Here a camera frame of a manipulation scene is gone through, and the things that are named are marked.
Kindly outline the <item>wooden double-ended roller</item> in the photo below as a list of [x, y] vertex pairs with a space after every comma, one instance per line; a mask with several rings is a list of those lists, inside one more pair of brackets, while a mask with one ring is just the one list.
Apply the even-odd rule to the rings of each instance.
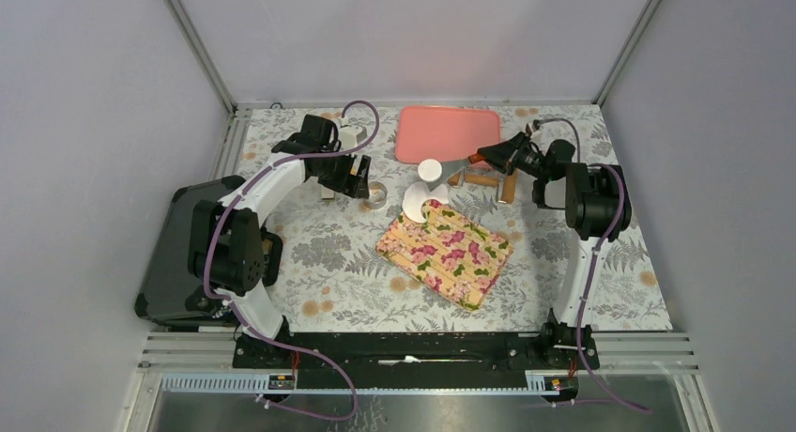
[[462, 184], [474, 184], [483, 187], [491, 187], [497, 189], [497, 201], [500, 204], [512, 204], [515, 199], [516, 185], [518, 173], [505, 177], [495, 177], [486, 175], [470, 174], [467, 171], [462, 171], [448, 179], [451, 186], [460, 186]]

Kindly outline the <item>pink plastic tray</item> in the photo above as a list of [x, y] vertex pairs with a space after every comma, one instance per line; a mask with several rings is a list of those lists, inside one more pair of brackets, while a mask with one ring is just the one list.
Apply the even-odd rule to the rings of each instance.
[[501, 140], [501, 123], [490, 110], [407, 106], [398, 118], [394, 155], [398, 162], [463, 159]]

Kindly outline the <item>white dough ball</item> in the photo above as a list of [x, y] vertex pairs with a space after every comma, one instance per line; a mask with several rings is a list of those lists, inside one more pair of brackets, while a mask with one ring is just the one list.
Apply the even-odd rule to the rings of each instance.
[[408, 220], [425, 224], [427, 222], [423, 206], [429, 201], [437, 201], [442, 205], [450, 203], [450, 192], [447, 184], [440, 184], [430, 189], [425, 181], [418, 181], [410, 185], [403, 197], [402, 209]]

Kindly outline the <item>round cut dough wrapper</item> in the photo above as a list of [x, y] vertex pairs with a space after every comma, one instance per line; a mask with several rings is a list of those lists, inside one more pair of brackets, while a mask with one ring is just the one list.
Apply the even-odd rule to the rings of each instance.
[[426, 159], [419, 163], [417, 173], [423, 182], [436, 183], [442, 178], [443, 165], [437, 160]]

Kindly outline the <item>floral cutting board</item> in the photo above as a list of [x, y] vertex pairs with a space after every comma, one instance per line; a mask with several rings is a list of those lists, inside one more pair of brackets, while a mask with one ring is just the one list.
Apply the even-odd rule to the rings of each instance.
[[478, 310], [513, 254], [501, 235], [437, 200], [423, 204], [426, 221], [401, 213], [375, 250], [410, 279], [467, 311]]

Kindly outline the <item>metal scraper red handle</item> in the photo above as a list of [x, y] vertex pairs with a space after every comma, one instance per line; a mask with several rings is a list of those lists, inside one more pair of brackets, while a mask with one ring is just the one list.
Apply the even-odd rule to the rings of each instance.
[[467, 167], [472, 164], [480, 163], [484, 161], [484, 156], [480, 153], [472, 154], [464, 159], [449, 161], [449, 162], [442, 162], [441, 166], [441, 173], [439, 177], [439, 181], [446, 181], [449, 180], [451, 177], [456, 175], [457, 173], [463, 171]]

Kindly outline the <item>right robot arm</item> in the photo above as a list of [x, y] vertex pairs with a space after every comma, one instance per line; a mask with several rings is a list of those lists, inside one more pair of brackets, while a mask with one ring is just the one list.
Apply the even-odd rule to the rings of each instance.
[[576, 156], [577, 146], [566, 140], [557, 139], [541, 151], [528, 135], [518, 133], [508, 141], [481, 147], [468, 158], [505, 176], [517, 171], [532, 176], [532, 202], [564, 213], [571, 233], [565, 280], [536, 339], [540, 359], [553, 368], [564, 366], [589, 342], [589, 295], [607, 249], [632, 217], [622, 168], [577, 162]]

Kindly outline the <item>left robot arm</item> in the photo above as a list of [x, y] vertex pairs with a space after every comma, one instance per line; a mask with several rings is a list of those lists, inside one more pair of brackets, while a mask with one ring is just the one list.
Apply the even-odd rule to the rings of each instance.
[[280, 260], [263, 249], [262, 228], [284, 198], [313, 178], [324, 188], [355, 199], [369, 196], [370, 158], [357, 157], [362, 126], [306, 115], [299, 131], [278, 142], [259, 171], [218, 200], [193, 209], [188, 270], [204, 296], [229, 309], [253, 338], [255, 355], [267, 366], [288, 361], [291, 343], [280, 335], [283, 316], [266, 290]]

